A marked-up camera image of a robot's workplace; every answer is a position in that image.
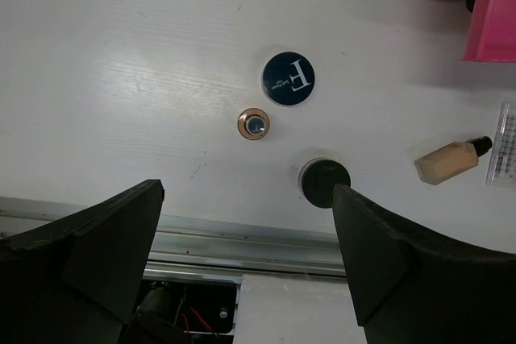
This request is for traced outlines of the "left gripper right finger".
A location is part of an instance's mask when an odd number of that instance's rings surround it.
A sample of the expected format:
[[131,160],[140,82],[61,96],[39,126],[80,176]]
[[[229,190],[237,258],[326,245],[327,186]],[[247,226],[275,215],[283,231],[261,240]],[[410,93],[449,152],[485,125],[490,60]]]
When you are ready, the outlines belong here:
[[437,233],[341,184],[332,212],[367,342],[514,342],[514,255]]

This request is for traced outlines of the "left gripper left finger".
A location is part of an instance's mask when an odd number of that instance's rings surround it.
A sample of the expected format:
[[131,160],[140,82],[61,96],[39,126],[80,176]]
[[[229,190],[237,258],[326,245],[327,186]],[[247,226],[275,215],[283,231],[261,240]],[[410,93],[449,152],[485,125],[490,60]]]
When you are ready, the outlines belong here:
[[132,315],[164,188],[146,180],[1,241],[3,343],[116,343]]

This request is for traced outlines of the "black lid powder jar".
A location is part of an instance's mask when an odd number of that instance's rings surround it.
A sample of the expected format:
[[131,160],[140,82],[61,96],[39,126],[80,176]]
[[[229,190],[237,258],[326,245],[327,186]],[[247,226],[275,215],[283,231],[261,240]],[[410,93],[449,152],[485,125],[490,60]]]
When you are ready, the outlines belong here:
[[310,160],[298,176],[298,186],[303,197],[320,209],[332,206],[333,191],[337,184],[350,187],[351,176],[341,163],[328,158]]

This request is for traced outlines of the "false eyelash packet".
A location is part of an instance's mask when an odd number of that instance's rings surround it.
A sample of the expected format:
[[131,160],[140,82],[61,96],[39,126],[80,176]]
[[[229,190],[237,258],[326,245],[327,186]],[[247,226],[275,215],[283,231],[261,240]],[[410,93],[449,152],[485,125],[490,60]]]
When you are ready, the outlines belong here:
[[515,103],[504,102],[493,141],[485,181],[487,185],[515,188],[515,121]]

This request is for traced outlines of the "navy lid powder jar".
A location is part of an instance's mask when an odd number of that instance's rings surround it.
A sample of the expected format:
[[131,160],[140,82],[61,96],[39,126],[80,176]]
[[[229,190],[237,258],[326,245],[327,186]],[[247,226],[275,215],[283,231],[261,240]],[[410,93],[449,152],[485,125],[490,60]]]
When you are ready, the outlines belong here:
[[296,52],[282,52],[264,66],[261,84],[265,95],[280,106],[296,106],[313,92],[316,76],[312,64]]

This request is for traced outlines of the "pink drawer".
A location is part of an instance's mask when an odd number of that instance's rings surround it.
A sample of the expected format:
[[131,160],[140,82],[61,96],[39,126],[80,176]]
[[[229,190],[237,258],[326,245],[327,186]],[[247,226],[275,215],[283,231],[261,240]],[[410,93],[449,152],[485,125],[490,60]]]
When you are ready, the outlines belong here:
[[515,62],[515,0],[475,0],[464,60]]

